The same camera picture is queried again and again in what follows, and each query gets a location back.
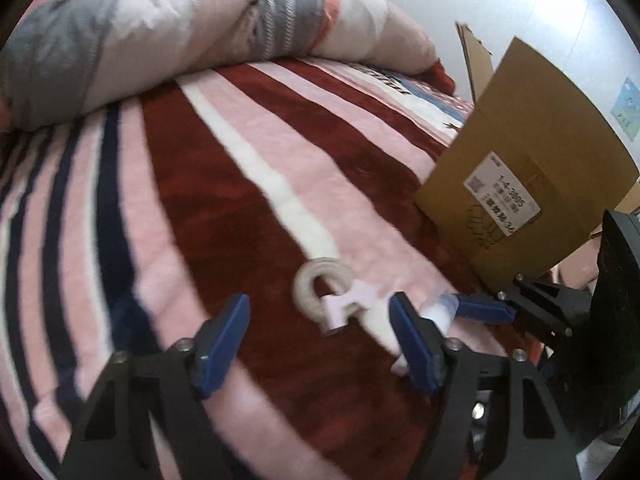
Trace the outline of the white shipping label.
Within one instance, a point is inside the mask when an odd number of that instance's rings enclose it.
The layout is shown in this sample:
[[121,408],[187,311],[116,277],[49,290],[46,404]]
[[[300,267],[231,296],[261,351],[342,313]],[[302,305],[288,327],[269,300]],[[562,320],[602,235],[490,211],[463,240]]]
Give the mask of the white shipping label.
[[541,213],[525,185],[495,152],[486,155],[463,186],[505,236],[513,235]]

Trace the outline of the striped pink red blanket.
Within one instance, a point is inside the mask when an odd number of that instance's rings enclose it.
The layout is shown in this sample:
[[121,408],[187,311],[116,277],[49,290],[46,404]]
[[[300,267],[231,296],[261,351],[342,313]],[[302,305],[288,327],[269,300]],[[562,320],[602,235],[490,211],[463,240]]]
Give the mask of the striped pink red blanket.
[[[1,433],[58,473],[107,359],[193,335],[250,298],[206,410],[250,479],[402,479],[432,413],[393,374],[386,302],[476,277],[416,208],[470,103],[358,65],[208,70],[69,125],[1,138]],[[378,291],[322,333],[298,269],[334,258]]]

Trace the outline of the brown cardboard box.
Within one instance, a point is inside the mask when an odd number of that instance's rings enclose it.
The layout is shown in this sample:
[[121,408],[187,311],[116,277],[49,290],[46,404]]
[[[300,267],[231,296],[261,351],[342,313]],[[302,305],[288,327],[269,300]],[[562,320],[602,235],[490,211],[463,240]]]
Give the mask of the brown cardboard box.
[[[505,236],[463,181],[489,152],[518,177],[541,213]],[[491,290],[544,274],[585,244],[639,177],[600,110],[542,54],[513,38],[416,204]]]

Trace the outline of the red cushion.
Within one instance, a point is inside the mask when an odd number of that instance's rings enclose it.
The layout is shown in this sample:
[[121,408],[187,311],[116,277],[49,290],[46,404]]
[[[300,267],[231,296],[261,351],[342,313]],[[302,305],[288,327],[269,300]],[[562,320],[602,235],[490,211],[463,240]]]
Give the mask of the red cushion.
[[456,82],[446,73],[445,67],[440,61],[434,63],[416,78],[447,96],[453,96],[456,92]]

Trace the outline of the striped pink grey duvet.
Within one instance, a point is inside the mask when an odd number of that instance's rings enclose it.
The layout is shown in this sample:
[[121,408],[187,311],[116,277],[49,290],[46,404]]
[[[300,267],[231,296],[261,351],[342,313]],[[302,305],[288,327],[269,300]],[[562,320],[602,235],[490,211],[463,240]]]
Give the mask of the striped pink grey duvet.
[[444,71],[426,30],[387,0],[34,0],[1,51],[1,128],[70,122],[184,74],[286,56]]

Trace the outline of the blue cartoon wall poster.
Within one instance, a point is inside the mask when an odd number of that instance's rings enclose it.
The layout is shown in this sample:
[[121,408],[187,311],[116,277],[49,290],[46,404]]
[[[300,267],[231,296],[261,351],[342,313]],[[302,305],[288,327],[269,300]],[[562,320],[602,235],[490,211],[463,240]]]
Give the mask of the blue cartoon wall poster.
[[628,139],[636,140],[640,131],[640,90],[629,77],[625,79],[620,89],[611,114]]

